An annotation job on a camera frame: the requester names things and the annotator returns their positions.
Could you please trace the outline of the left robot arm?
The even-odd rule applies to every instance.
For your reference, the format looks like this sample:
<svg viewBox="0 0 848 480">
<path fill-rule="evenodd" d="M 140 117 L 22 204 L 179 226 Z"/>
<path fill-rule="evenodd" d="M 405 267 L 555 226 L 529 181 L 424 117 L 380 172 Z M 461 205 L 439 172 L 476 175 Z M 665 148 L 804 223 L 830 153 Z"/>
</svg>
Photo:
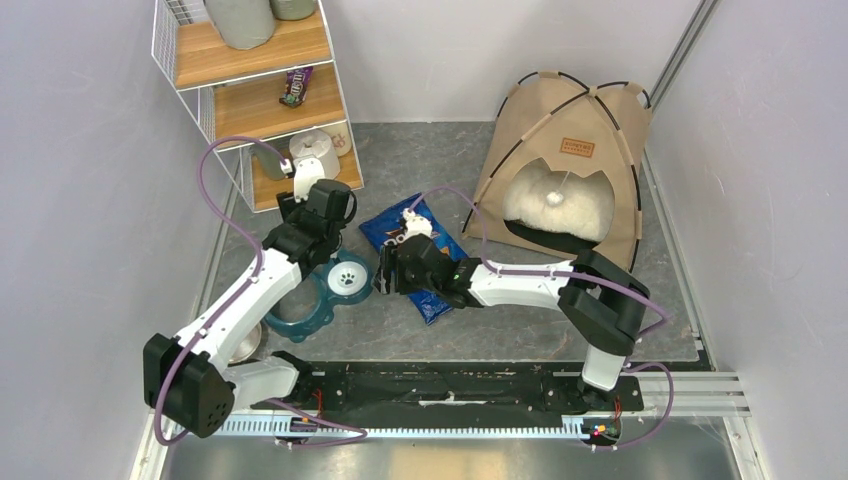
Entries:
<svg viewBox="0 0 848 480">
<path fill-rule="evenodd" d="M 287 357 L 230 361 L 272 307 L 339 250 L 357 200 L 348 185 L 321 179 L 305 200 L 280 201 L 281 224 L 262 241 L 248 239 L 255 257 L 237 281 L 178 333 L 155 334 L 144 345 L 144 400 L 156 420 L 206 438 L 235 410 L 277 399 L 297 409 L 311 401 L 313 381 Z"/>
</svg>

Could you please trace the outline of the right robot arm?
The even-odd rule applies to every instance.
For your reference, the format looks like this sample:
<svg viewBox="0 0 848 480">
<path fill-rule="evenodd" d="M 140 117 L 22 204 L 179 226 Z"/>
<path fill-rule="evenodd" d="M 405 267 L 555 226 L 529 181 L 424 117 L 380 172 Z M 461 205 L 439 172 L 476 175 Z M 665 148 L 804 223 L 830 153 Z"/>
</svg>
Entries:
<svg viewBox="0 0 848 480">
<path fill-rule="evenodd" d="M 639 281 L 594 250 L 547 265 L 503 264 L 454 259 L 425 235 L 388 241 L 373 283 L 383 294 L 431 293 L 453 309 L 516 305 L 562 313 L 588 344 L 577 395 L 591 409 L 616 398 L 619 376 L 653 305 Z"/>
</svg>

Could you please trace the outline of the blue Doritos chip bag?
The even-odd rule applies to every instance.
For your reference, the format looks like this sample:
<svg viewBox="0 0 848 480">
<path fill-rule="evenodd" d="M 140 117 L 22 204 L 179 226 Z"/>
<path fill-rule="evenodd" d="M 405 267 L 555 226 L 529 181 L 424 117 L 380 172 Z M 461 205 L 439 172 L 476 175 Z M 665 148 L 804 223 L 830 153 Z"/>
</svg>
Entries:
<svg viewBox="0 0 848 480">
<path fill-rule="evenodd" d="M 405 209 L 410 207 L 420 195 L 420 192 L 410 195 L 359 225 L 360 231 L 365 235 L 368 242 L 377 252 L 381 251 L 386 240 L 394 239 L 402 233 L 400 223 L 402 213 Z M 459 243 L 448 233 L 447 229 L 435 219 L 433 212 L 424 200 L 416 206 L 415 212 L 424 216 L 431 222 L 433 226 L 431 237 L 434 240 L 435 245 L 443 253 L 448 254 L 452 260 L 460 260 L 467 257 L 467 253 L 462 249 Z M 440 300 L 433 293 L 418 291 L 408 294 L 407 298 L 418 309 L 426 325 L 433 324 L 439 316 L 452 310 L 452 307 L 448 303 Z"/>
</svg>

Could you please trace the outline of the white fluffy pet cushion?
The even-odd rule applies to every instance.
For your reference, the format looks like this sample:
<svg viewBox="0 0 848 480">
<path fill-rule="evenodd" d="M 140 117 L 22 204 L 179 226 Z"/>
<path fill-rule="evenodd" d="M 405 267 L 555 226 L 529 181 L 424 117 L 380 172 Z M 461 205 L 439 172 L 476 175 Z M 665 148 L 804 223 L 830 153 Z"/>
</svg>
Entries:
<svg viewBox="0 0 848 480">
<path fill-rule="evenodd" d="M 582 240 L 603 240 L 612 224 L 615 197 L 607 177 L 596 172 L 586 178 L 552 171 L 537 159 L 518 171 L 503 198 L 506 221 Z"/>
</svg>

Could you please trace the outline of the steel pet bowl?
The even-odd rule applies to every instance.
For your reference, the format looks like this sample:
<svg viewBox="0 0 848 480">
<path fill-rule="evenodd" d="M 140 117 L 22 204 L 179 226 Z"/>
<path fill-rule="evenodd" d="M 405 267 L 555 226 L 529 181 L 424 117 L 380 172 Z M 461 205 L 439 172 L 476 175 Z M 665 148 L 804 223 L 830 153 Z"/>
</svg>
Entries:
<svg viewBox="0 0 848 480">
<path fill-rule="evenodd" d="M 248 362 L 255 358 L 255 355 L 266 343 L 267 334 L 265 325 L 258 323 L 239 343 L 231 356 L 228 365 L 234 366 Z"/>
</svg>

